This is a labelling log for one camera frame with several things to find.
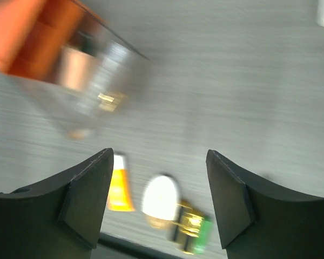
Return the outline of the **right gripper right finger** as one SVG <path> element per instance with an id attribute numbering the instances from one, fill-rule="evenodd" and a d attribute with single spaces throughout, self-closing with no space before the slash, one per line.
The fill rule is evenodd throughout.
<path id="1" fill-rule="evenodd" d="M 324 197 L 271 182 L 214 150 L 206 167 L 228 258 L 324 258 Z"/>

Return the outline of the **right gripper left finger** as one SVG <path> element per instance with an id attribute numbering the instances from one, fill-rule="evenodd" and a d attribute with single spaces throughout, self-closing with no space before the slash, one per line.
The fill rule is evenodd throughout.
<path id="1" fill-rule="evenodd" d="M 113 171 L 106 148 L 44 180 L 0 193 L 0 258 L 90 258 Z"/>

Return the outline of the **clear liquid bottle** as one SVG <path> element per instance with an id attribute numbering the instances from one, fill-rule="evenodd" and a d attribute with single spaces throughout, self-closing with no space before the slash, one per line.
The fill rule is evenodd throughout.
<path id="1" fill-rule="evenodd" d="M 122 87 L 131 73 L 133 61 L 130 49 L 110 41 L 98 54 L 86 89 L 75 104 L 77 111 L 84 115 L 98 111 L 113 112 L 124 99 Z"/>

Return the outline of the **beige foundation bottle black cap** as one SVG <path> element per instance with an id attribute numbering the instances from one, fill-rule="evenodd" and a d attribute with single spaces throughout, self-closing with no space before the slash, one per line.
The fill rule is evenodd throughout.
<path id="1" fill-rule="evenodd" d="M 79 32 L 78 42 L 62 48 L 58 69 L 58 85 L 82 91 L 88 81 L 97 58 L 97 43 L 91 34 Z"/>

